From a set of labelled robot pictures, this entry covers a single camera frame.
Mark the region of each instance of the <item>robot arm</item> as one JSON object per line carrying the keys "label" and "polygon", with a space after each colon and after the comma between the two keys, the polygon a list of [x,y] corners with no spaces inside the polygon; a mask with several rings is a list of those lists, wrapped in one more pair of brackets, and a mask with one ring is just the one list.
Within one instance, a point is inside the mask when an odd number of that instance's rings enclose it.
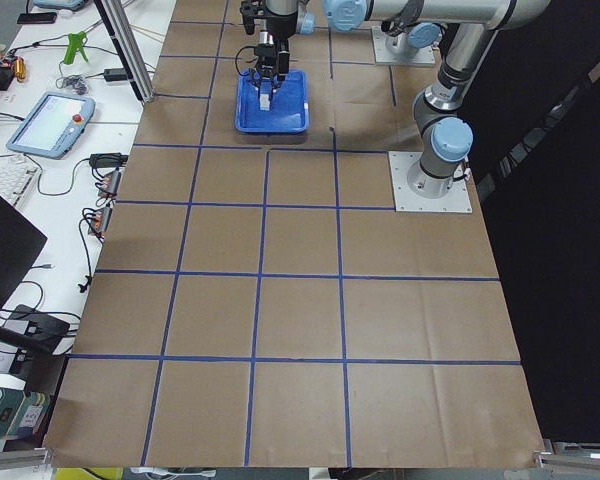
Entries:
{"label": "robot arm", "polygon": [[342,32],[358,28],[365,20],[391,22],[393,34],[424,21],[462,24],[438,80],[424,94],[434,109],[454,112],[462,104],[465,90],[496,32],[529,23],[549,3],[550,0],[324,0],[324,10],[331,27]]}
{"label": "robot arm", "polygon": [[256,64],[249,69],[250,81],[258,88],[261,108],[268,110],[273,93],[289,73],[289,38],[295,33],[313,33],[315,18],[308,13],[309,0],[243,0],[242,23],[247,35],[260,23]]}

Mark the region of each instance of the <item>electronic device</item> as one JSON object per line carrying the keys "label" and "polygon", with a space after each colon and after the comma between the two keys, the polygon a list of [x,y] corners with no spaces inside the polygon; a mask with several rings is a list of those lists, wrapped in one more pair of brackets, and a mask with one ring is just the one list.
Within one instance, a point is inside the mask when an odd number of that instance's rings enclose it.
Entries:
{"label": "electronic device", "polygon": [[95,105],[88,97],[46,92],[7,142],[7,148],[60,158],[84,131]]}
{"label": "electronic device", "polygon": [[[0,308],[31,269],[46,241],[42,232],[0,196]],[[24,328],[14,331],[0,326],[0,342],[27,352],[52,353],[69,325],[24,305],[15,310],[25,312],[12,315],[13,320],[24,322]]]}
{"label": "electronic device", "polygon": [[18,25],[55,23],[57,17],[58,14],[56,12],[21,13],[18,16]]}
{"label": "electronic device", "polygon": [[42,172],[33,162],[14,157],[0,165],[0,196],[20,209]]}
{"label": "electronic device", "polygon": [[40,8],[55,8],[57,10],[80,10],[84,7],[85,0],[33,0],[33,4]]}

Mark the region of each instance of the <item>brown paper surface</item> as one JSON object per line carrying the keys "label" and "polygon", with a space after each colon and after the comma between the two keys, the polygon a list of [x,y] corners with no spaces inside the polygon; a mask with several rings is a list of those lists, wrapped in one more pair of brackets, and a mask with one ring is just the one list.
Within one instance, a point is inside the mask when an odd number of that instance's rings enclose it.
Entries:
{"label": "brown paper surface", "polygon": [[411,102],[436,69],[374,65],[368,24],[294,37],[311,127],[245,135],[239,4],[177,2],[168,96],[123,177],[54,463],[531,465],[541,437],[473,185],[471,215],[393,210],[385,152],[422,148]]}

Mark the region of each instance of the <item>screen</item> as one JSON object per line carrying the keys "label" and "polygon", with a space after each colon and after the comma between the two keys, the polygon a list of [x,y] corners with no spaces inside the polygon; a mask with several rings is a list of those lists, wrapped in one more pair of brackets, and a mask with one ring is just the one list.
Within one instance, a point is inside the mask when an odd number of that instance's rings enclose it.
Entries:
{"label": "screen", "polygon": [[80,113],[84,102],[74,98],[49,96],[29,120],[14,144],[53,150],[60,136],[72,122],[71,117]]}
{"label": "screen", "polygon": [[0,308],[36,261],[47,238],[0,196]]}

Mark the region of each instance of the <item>metal mounting plate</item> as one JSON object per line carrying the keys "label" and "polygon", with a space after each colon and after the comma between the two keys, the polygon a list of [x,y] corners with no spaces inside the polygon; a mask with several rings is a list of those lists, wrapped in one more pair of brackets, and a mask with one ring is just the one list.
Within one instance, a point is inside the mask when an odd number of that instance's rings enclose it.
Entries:
{"label": "metal mounting plate", "polygon": [[396,55],[387,49],[387,35],[378,26],[371,27],[373,52],[378,65],[407,65],[410,67],[434,67],[436,57],[431,47],[421,48],[415,55]]}
{"label": "metal mounting plate", "polygon": [[[421,213],[472,213],[469,192],[464,181],[453,182],[449,192],[442,198],[424,198],[407,185],[407,172],[420,160],[422,152],[389,152],[391,183],[396,212]],[[455,176],[462,175],[458,167]]]}

